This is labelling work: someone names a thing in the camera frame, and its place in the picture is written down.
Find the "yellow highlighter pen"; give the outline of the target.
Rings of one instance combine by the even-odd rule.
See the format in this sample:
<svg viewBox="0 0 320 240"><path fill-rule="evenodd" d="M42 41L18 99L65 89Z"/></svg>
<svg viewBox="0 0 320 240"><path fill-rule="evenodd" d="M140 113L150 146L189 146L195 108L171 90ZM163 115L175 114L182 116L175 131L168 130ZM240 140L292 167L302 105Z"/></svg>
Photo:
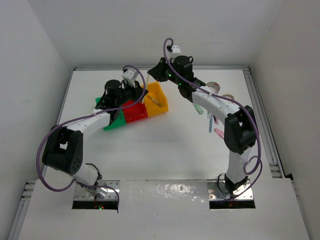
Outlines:
<svg viewBox="0 0 320 240"><path fill-rule="evenodd" d="M146 82L145 82L145 94L144 94L144 96L143 96L143 98L142 98L142 100L141 100L141 104L144 104L144 102L145 102L145 97L146 97L146 95L148 94L148 84L149 84L149 79L150 79L150 75L149 74L147 74L147 77L146 77Z"/></svg>

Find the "blue thin pen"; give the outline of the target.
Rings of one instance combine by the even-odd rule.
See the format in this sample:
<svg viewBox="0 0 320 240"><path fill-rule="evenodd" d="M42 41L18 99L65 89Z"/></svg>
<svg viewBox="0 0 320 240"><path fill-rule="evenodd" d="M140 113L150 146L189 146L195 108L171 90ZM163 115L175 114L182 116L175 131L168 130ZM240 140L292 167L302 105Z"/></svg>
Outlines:
<svg viewBox="0 0 320 240"><path fill-rule="evenodd" d="M163 106L157 101L155 100L153 97L151 97L150 95L146 95L152 102L154 102L157 106L159 106L160 108L162 108Z"/></svg>

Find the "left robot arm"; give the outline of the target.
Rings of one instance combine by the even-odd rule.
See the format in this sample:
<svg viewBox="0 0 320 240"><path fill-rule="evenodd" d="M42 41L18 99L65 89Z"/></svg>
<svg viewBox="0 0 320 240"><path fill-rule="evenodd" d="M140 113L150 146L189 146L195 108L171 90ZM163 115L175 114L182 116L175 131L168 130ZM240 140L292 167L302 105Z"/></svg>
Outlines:
<svg viewBox="0 0 320 240"><path fill-rule="evenodd" d="M94 188L100 174L83 161L86 137L111 125L120 111L138 104L148 93L138 81L112 79L90 115L68 120L51 128L41 142L36 163L61 171L86 188Z"/></svg>

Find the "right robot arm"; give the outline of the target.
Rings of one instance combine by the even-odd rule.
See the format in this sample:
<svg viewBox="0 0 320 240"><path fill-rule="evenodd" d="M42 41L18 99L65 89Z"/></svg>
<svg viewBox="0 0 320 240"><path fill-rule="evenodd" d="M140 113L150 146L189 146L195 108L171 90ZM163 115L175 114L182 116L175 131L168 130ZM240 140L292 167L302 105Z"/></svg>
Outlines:
<svg viewBox="0 0 320 240"><path fill-rule="evenodd" d="M214 82L204 83L196 78L191 56L180 55L170 61L162 57L147 73L158 82L173 82L185 99L206 109L210 115L223 123L223 139L229 149L228 169L224 181L226 190L233 194L247 182L248 175L251 174L246 169L251 161L251 148L261 147L253 109L218 95L213 89Z"/></svg>

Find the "green plastic bin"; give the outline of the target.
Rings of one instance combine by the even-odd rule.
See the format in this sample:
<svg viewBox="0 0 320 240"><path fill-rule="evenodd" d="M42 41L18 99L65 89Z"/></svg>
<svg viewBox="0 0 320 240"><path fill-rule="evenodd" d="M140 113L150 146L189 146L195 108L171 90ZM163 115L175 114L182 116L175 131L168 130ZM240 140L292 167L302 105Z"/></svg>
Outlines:
<svg viewBox="0 0 320 240"><path fill-rule="evenodd" d="M95 99L96 102L96 107L98 107L98 111L102 111L105 103L104 100L101 100L102 97L97 97ZM109 125L104 127L103 130L107 131L107 130L112 130L112 129L116 129L119 127L123 127L125 126L126 120L125 120L125 116L123 113L123 110L118 110L118 111L113 111L110 113L110 121L109 121Z"/></svg>

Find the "red plastic bin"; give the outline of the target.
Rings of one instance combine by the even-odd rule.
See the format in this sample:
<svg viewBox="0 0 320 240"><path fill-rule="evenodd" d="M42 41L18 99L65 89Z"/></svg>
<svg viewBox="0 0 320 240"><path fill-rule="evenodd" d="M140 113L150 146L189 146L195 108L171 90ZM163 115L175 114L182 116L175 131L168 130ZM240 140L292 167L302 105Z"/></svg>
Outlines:
<svg viewBox="0 0 320 240"><path fill-rule="evenodd" d="M123 108L123 115L127 124L141 121L148 117L147 108L144 103L136 103L135 105Z"/></svg>

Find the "grey wide tape roll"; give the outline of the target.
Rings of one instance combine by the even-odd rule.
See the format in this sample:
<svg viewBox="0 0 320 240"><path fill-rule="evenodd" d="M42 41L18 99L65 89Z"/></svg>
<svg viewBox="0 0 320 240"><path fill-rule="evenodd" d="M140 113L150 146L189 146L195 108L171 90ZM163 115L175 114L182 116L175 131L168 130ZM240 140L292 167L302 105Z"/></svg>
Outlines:
<svg viewBox="0 0 320 240"><path fill-rule="evenodd" d="M217 82L214 82L214 81L210 81L206 84L206 86L210 89L210 91L215 94L215 95L218 95L219 92L220 92L220 85L217 83Z"/></svg>

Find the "yellow plastic bin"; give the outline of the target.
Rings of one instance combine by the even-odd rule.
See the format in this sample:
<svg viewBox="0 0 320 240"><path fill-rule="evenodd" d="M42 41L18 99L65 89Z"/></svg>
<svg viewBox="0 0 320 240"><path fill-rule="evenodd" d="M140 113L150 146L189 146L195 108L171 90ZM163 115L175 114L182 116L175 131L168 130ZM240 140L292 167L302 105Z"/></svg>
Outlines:
<svg viewBox="0 0 320 240"><path fill-rule="evenodd" d="M168 101L160 84L157 81L151 82L148 84L147 90L148 90L147 95L151 96L162 105L162 107L159 107L146 96L144 99L144 104L147 110L148 117L155 117L168 112L169 111Z"/></svg>

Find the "green correction tape case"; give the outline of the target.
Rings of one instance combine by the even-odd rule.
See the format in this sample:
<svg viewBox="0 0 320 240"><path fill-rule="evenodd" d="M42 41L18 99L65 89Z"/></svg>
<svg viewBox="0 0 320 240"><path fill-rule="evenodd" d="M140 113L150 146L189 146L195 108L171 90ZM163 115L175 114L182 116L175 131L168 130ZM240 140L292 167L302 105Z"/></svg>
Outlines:
<svg viewBox="0 0 320 240"><path fill-rule="evenodd" d="M193 106L199 115L204 114L204 110L199 105L193 104Z"/></svg>

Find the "beige masking tape roll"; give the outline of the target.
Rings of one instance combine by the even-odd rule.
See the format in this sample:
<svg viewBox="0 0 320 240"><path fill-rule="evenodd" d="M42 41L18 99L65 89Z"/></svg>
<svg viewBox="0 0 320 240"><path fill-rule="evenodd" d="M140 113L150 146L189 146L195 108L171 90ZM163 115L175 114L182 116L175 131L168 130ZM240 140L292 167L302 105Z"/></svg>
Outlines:
<svg viewBox="0 0 320 240"><path fill-rule="evenodd" d="M231 94L224 94L224 95L222 95L222 97L230 99L230 100L235 100L234 96Z"/></svg>

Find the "blue marker pen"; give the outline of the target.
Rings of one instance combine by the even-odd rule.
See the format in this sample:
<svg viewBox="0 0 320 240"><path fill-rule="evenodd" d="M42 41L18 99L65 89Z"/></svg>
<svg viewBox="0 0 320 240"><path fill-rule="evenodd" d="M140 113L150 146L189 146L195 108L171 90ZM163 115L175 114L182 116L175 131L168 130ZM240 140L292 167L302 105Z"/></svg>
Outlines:
<svg viewBox="0 0 320 240"><path fill-rule="evenodd" d="M208 129L209 133L211 133L212 130L213 130L213 121L214 121L214 118L213 118L212 115L210 115L210 117L209 117L209 129Z"/></svg>

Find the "pink packaged pen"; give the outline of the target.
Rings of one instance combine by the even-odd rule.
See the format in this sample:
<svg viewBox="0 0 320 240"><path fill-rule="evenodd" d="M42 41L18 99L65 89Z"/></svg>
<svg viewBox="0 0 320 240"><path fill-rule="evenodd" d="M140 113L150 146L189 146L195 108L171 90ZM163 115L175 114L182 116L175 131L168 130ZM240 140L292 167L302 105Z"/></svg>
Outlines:
<svg viewBox="0 0 320 240"><path fill-rule="evenodd" d="M213 116L213 121L214 121L214 123L215 123L216 125L219 124L219 120L218 120L215 116Z"/></svg>

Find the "pink correction tape case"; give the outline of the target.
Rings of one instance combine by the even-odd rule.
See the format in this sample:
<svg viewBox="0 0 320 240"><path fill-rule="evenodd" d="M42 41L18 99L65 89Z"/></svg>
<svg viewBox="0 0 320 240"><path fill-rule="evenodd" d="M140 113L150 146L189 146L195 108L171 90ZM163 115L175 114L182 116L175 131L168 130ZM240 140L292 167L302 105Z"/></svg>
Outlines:
<svg viewBox="0 0 320 240"><path fill-rule="evenodd" d="M213 130L220 138L224 139L224 132L220 130L219 128L215 128Z"/></svg>

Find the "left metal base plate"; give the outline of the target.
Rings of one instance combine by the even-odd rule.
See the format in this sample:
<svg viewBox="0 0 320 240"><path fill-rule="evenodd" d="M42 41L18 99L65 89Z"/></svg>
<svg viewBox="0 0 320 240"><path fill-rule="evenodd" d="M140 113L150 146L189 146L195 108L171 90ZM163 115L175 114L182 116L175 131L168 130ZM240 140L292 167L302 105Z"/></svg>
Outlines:
<svg viewBox="0 0 320 240"><path fill-rule="evenodd" d="M120 193L119 180L101 180L98 188L87 188L76 185L74 192L75 201L117 201Z"/></svg>

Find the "metal base plate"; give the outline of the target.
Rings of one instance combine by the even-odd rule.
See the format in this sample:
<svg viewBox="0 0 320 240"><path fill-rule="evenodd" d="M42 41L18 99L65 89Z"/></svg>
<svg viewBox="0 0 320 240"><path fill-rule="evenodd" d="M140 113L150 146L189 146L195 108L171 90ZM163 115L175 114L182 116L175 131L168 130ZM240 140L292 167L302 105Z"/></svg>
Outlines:
<svg viewBox="0 0 320 240"><path fill-rule="evenodd" d="M75 201L117 201L120 193L119 180L101 180L98 188L87 188L76 185L74 192Z"/></svg>
<svg viewBox="0 0 320 240"><path fill-rule="evenodd" d="M208 199L209 201L223 201L234 197L235 201L253 201L254 194L251 188L251 181L247 180L245 184L241 185L238 189L229 193L225 187L225 180L208 180L207 182Z"/></svg>

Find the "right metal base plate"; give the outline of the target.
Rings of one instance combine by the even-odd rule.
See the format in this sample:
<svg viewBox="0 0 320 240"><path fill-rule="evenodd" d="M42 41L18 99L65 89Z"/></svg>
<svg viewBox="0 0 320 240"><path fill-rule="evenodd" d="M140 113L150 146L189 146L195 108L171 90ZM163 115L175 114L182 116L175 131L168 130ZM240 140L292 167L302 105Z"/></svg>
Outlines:
<svg viewBox="0 0 320 240"><path fill-rule="evenodd" d="M235 201L253 201L254 194L251 188L251 181L247 180L245 184L241 185L238 189L229 193L225 187L225 180L208 180L207 182L208 199L209 201L223 201L234 197Z"/></svg>

